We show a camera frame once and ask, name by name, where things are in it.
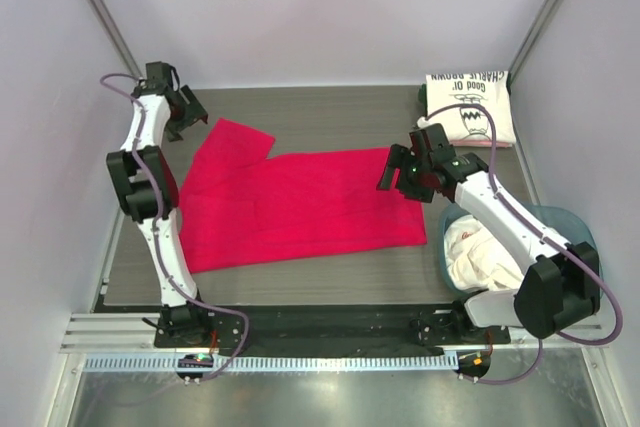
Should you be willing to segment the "red t shirt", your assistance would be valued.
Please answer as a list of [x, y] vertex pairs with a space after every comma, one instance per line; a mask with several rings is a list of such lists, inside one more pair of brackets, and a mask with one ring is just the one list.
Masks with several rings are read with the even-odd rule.
[[219, 119], [180, 191], [192, 273], [427, 242], [422, 207], [377, 184], [386, 148], [271, 156], [273, 136]]

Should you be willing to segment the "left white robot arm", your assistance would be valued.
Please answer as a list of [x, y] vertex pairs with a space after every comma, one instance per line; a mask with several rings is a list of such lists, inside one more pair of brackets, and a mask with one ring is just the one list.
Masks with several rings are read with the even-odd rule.
[[162, 61], [149, 62], [130, 93], [101, 85], [131, 102], [133, 118], [119, 150], [110, 152], [106, 166], [122, 212], [131, 218], [146, 241], [159, 281], [159, 319], [144, 322], [156, 331], [157, 347], [204, 345], [213, 322], [187, 267], [178, 233], [179, 189], [161, 145], [182, 139], [181, 132], [208, 121], [208, 113], [177, 69]]

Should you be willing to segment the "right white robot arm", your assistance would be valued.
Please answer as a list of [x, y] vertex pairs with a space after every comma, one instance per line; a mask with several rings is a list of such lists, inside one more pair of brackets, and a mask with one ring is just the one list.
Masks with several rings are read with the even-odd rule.
[[474, 153], [459, 154], [439, 124], [409, 134], [408, 147], [390, 147], [378, 189], [429, 203], [440, 194], [477, 219], [515, 260], [517, 287], [469, 295], [450, 319], [453, 335], [473, 342], [487, 327], [514, 326], [546, 339], [596, 314], [600, 262], [587, 241], [572, 243], [544, 225], [493, 176]]

